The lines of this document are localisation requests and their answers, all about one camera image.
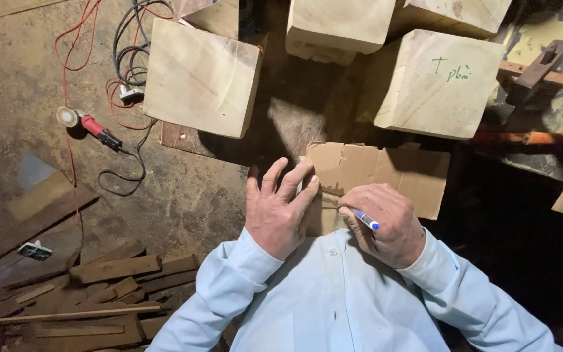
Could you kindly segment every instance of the light blue shirt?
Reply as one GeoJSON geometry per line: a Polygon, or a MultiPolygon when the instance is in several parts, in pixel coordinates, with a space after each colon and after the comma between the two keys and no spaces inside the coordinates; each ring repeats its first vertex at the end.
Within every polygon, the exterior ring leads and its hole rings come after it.
{"type": "Polygon", "coordinates": [[[196,293],[146,351],[208,351],[245,310],[232,351],[448,351],[434,319],[482,351],[563,351],[547,326],[426,235],[418,260],[395,270],[347,229],[306,238],[285,262],[243,230],[207,256],[196,293]]]}

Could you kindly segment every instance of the shirt sleeve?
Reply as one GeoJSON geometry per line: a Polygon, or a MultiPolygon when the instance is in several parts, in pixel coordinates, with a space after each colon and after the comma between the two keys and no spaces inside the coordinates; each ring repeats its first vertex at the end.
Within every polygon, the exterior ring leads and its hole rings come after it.
{"type": "Polygon", "coordinates": [[[491,284],[488,276],[426,230],[423,252],[397,270],[423,291],[429,313],[486,352],[559,352],[549,328],[491,284]]]}
{"type": "Polygon", "coordinates": [[[209,351],[282,264],[246,229],[237,241],[221,243],[201,263],[195,294],[173,313],[146,351],[209,351]]]}

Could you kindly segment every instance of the blue pen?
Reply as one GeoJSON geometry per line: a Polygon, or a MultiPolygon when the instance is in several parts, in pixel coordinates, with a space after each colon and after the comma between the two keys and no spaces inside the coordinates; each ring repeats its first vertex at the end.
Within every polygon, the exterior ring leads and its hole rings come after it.
{"type": "Polygon", "coordinates": [[[372,220],[370,216],[359,211],[358,209],[351,208],[351,211],[353,211],[355,216],[357,216],[357,218],[364,224],[366,224],[366,226],[368,226],[368,228],[370,228],[371,230],[377,230],[379,228],[379,223],[375,220],[372,220]]]}

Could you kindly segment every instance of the hand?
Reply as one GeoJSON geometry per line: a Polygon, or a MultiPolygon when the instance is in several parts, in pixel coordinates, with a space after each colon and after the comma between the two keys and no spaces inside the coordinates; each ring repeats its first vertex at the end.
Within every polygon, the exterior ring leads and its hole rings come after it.
{"type": "Polygon", "coordinates": [[[414,216],[411,201],[387,184],[360,186],[340,198],[339,212],[355,232],[360,248],[395,269],[408,268],[425,248],[425,231],[414,216]],[[349,209],[379,223],[372,231],[349,209]]]}
{"type": "Polygon", "coordinates": [[[301,180],[314,166],[303,161],[288,172],[276,191],[277,179],[288,165],[288,159],[281,158],[262,178],[262,189],[258,189],[258,169],[249,169],[246,180],[246,223],[245,228],[255,243],[271,256],[286,260],[305,239],[305,226],[301,225],[303,214],[316,196],[320,182],[312,176],[304,189],[290,202],[301,180]]]}

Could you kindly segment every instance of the angle grinder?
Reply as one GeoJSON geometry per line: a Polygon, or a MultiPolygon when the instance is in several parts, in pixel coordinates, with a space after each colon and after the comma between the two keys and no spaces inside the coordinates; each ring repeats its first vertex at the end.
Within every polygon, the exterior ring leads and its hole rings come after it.
{"type": "Polygon", "coordinates": [[[121,146],[123,145],[123,142],[116,138],[107,128],[101,126],[101,124],[95,121],[92,116],[84,113],[83,111],[71,109],[69,107],[59,107],[56,112],[56,118],[60,124],[69,128],[81,125],[85,130],[89,131],[90,134],[95,136],[103,145],[107,145],[115,152],[122,150],[121,146]]]}

